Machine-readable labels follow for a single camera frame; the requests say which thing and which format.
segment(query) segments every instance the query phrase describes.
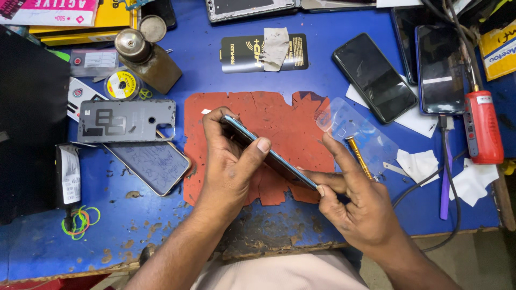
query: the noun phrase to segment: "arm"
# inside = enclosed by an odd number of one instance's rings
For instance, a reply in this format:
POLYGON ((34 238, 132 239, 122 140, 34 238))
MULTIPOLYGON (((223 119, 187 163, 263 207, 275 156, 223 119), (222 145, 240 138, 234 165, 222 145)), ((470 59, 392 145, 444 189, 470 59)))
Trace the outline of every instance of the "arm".
POLYGON ((199 200, 190 216, 129 281, 131 289, 190 289, 204 263, 236 218, 249 191, 249 180, 270 150, 270 140, 258 138, 242 152, 224 136, 221 107, 203 117, 208 156, 199 200))
POLYGON ((387 188, 369 180, 348 150, 330 134, 322 138, 342 173, 300 171, 319 184, 319 210, 346 241, 378 263, 395 289, 460 289, 403 231, 387 188), (351 201, 344 205, 336 194, 346 194, 351 201))

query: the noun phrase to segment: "yellow box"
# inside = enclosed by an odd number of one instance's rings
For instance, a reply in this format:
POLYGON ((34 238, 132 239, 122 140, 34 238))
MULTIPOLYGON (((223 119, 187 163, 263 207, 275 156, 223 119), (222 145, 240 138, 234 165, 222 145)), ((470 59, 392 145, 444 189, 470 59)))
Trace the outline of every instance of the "yellow box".
POLYGON ((516 20, 480 36, 478 45, 488 81, 516 71, 516 20))
POLYGON ((137 28, 139 10, 127 11, 118 0, 104 0, 95 17, 95 27, 31 26, 29 33, 46 45, 113 41, 124 28, 137 28))

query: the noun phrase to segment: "floor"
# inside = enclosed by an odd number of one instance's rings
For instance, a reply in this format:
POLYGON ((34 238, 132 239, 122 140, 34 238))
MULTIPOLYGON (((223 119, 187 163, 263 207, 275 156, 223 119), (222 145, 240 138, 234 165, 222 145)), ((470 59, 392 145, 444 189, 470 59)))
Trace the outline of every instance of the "floor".
MULTIPOLYGON (((516 289, 516 277, 511 277, 515 275, 516 268, 504 244, 504 239, 507 240, 510 235, 503 231, 460 234, 449 244, 427 255, 463 289, 516 289)), ((424 238, 416 240, 416 243, 423 249, 443 239, 424 238)), ((392 289, 385 273, 366 257, 362 259, 360 275, 370 289, 392 289)))

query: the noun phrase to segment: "gold screwdriver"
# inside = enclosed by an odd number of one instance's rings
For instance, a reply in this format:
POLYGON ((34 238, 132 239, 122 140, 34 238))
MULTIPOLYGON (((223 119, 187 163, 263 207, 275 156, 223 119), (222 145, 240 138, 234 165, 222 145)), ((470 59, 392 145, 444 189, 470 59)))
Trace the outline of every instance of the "gold screwdriver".
POLYGON ((367 175, 367 178, 372 180, 373 176, 371 175, 371 172, 369 171, 369 168, 365 164, 365 161, 362 158, 362 155, 360 155, 360 151, 358 150, 357 143, 355 142, 354 137, 353 136, 349 136, 349 137, 346 137, 345 139, 346 139, 346 141, 348 141, 349 146, 351 147, 353 152, 355 152, 355 155, 357 156, 357 159, 358 159, 358 163, 360 163, 360 165, 362 166, 362 169, 364 170, 365 175, 367 175))

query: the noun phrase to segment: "solder wire spool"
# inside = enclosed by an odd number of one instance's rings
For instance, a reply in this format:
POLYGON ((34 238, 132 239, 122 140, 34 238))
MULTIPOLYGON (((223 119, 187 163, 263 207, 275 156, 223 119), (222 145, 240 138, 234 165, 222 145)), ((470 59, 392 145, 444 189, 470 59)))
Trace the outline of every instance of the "solder wire spool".
POLYGON ((143 81, 129 69, 117 69, 106 77, 104 93, 110 100, 132 100, 143 86, 143 81))

